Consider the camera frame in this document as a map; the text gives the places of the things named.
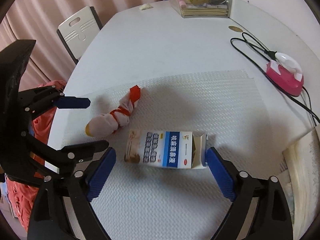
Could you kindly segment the pink red bedding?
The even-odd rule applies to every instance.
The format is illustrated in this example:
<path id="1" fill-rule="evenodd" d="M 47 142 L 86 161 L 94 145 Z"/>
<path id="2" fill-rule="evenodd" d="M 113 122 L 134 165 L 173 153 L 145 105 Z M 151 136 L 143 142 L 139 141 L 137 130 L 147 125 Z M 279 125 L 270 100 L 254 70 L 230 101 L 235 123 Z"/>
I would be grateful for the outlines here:
<path id="1" fill-rule="evenodd" d="M 38 87 L 47 86 L 55 86 L 57 90 L 63 92 L 66 82 L 62 80 L 53 80 L 46 84 L 42 83 L 38 85 Z M 7 107 L 7 99 L 2 99 L 1 103 L 3 103 L 1 105 L 1 112 L 3 112 L 3 109 Z M 49 133 L 52 127 L 56 109 L 57 107 L 53 107 L 31 121 L 31 135 L 44 144 L 48 144 Z M 33 152 L 30 153 L 30 157 L 33 158 L 37 163 L 44 166 L 44 160 L 35 155 Z M 8 176 L 5 179 L 5 183 L 8 188 L 6 195 L 11 203 L 12 209 L 17 215 L 21 226 L 28 231 L 31 211 L 39 188 L 13 181 L 12 179 L 9 179 Z"/>

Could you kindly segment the white chair blue cushion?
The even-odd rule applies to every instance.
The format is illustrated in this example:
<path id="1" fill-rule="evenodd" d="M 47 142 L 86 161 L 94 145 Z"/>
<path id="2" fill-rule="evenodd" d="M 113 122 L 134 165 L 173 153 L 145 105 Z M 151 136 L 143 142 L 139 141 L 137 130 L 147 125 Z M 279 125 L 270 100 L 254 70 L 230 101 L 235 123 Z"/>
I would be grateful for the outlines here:
<path id="1" fill-rule="evenodd" d="M 77 64 L 102 28 L 95 8 L 86 6 L 64 20 L 56 32 L 73 62 Z"/>

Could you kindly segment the textured white table mat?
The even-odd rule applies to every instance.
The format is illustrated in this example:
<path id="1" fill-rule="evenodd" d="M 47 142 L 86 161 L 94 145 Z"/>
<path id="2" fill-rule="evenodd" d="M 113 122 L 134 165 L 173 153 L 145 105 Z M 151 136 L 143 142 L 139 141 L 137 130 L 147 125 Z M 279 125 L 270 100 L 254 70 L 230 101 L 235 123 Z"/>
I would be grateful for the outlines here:
<path id="1" fill-rule="evenodd" d="M 139 81 L 142 96 L 124 128 L 107 137 L 117 160 L 92 207 L 112 239 L 208 239 L 226 214 L 209 168 L 192 169 L 195 136 L 258 178 L 278 175 L 283 150 L 310 119 L 269 83 L 244 70 Z"/>

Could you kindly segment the pink curtain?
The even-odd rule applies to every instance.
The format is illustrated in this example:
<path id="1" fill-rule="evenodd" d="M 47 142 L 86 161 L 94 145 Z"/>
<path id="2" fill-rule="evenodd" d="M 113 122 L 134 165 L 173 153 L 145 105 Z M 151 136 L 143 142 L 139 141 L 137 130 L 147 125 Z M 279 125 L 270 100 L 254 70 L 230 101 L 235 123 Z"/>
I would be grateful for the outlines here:
<path id="1" fill-rule="evenodd" d="M 106 24 L 120 11 L 156 1 L 160 0 L 16 0 L 1 22 L 1 48 L 17 39 L 36 40 L 20 89 L 69 79 L 75 63 L 56 33 L 69 16 L 93 6 Z"/>

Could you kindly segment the blue white medicine box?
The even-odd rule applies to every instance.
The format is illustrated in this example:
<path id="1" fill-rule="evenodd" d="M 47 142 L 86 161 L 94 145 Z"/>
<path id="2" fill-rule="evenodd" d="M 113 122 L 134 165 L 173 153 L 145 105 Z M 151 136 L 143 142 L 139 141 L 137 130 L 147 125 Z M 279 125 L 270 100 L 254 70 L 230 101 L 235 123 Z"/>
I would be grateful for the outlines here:
<path id="1" fill-rule="evenodd" d="M 132 129 L 124 161 L 159 168 L 202 169 L 207 135 L 187 131 Z"/>

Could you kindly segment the pink white electric device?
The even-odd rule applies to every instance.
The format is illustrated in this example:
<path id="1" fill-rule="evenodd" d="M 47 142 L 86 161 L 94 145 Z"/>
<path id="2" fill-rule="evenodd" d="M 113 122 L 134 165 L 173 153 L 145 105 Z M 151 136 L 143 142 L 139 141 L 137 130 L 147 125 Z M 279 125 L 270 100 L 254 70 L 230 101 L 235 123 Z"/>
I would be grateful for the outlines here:
<path id="1" fill-rule="evenodd" d="M 304 75 L 300 64 L 291 56 L 267 51 L 270 62 L 266 65 L 266 75 L 290 96 L 298 97 L 304 85 Z"/>

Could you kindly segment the small gold coin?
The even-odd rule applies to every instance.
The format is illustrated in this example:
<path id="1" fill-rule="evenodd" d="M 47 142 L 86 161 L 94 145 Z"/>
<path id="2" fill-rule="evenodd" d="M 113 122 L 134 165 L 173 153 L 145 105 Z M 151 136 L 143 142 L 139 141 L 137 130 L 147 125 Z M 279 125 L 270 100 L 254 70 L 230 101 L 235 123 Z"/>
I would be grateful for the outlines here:
<path id="1" fill-rule="evenodd" d="M 237 26 L 234 26 L 234 25 L 229 25 L 228 28 L 234 32 L 237 32 L 237 33 L 242 33 L 243 30 Z"/>

